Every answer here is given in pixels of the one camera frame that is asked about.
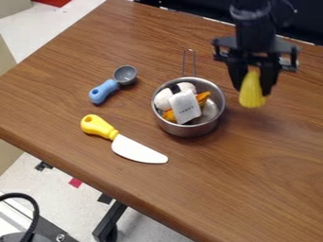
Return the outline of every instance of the gray spoon bowl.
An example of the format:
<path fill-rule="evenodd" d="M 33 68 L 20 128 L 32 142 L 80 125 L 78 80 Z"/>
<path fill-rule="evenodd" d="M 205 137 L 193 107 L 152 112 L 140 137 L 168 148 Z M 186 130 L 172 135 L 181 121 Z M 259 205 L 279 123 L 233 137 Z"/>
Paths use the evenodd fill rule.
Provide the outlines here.
<path fill-rule="evenodd" d="M 113 79 L 120 85 L 131 85 L 137 77 L 137 69 L 131 65 L 124 65 L 116 69 L 113 73 Z"/>

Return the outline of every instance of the black cable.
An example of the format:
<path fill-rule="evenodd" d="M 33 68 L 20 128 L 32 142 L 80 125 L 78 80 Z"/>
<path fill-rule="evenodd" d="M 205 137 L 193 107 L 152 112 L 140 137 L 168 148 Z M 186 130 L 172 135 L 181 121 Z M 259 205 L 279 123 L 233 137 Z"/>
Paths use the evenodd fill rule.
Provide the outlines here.
<path fill-rule="evenodd" d="M 29 195 L 22 193 L 9 193 L 3 196 L 0 196 L 0 201 L 6 199 L 26 199 L 28 200 L 34 207 L 34 217 L 29 226 L 29 229 L 25 232 L 24 237 L 20 240 L 20 242 L 31 242 L 32 236 L 36 230 L 36 226 L 40 217 L 40 207 L 38 206 L 37 201 Z"/>

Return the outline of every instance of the table leg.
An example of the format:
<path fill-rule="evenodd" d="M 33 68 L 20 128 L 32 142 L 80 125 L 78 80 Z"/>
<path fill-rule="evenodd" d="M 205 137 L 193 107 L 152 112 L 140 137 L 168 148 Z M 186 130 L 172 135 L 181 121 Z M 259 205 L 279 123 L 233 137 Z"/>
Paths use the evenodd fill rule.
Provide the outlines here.
<path fill-rule="evenodd" d="M 93 231 L 94 239 L 97 242 L 115 242 L 117 239 L 116 223 L 125 212 L 127 206 L 120 201 L 115 201 L 106 215 Z"/>

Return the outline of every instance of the tiled floor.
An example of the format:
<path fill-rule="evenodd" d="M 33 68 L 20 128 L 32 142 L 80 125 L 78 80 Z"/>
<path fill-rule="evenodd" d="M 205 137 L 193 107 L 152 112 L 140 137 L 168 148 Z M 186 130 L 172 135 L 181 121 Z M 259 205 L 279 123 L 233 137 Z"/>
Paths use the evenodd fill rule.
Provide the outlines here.
<path fill-rule="evenodd" d="M 0 34 L 20 62 L 103 2 L 73 0 L 62 9 L 34 3 L 32 9 L 0 19 Z M 23 154 L 0 177 L 0 190 L 31 195 L 40 203 L 43 217 L 81 242 L 94 241 L 92 231 L 109 210 L 96 202 L 100 192 L 86 184 L 75 189 L 68 184 L 71 177 L 57 169 L 36 171 L 39 162 Z M 191 241 L 132 209 L 126 210 L 118 227 L 118 242 Z"/>

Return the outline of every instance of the metal bowl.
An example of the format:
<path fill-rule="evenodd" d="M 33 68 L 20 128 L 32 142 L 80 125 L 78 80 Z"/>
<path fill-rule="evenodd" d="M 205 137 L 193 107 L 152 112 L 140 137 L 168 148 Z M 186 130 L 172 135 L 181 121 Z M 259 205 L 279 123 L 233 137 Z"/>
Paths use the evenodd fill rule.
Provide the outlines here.
<path fill-rule="evenodd" d="M 196 86 L 197 93 L 212 92 L 208 102 L 203 108 L 203 115 L 185 125 L 174 124 L 161 117 L 154 104 L 154 98 L 157 93 L 162 89 L 168 88 L 180 82 L 191 82 Z M 152 96 L 151 106 L 154 114 L 157 117 L 157 122 L 161 128 L 173 135 L 179 137 L 197 137 L 209 133 L 214 130 L 219 122 L 219 118 L 222 115 L 226 107 L 226 99 L 222 90 L 214 83 L 195 77 L 177 78 L 164 83 L 159 87 Z"/>

